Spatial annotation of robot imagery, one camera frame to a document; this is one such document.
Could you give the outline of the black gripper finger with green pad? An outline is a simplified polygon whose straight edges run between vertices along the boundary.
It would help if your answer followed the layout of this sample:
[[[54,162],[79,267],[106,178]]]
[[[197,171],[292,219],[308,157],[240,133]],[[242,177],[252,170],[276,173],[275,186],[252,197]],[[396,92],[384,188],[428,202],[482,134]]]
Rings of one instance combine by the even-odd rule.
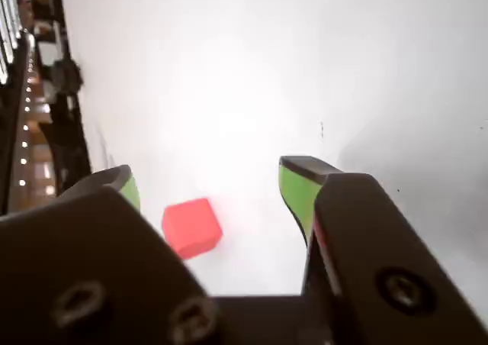
[[[215,344],[218,311],[110,187],[1,220],[3,344]]]
[[[485,344],[487,332],[378,181],[282,156],[279,190],[308,249],[333,344]]]

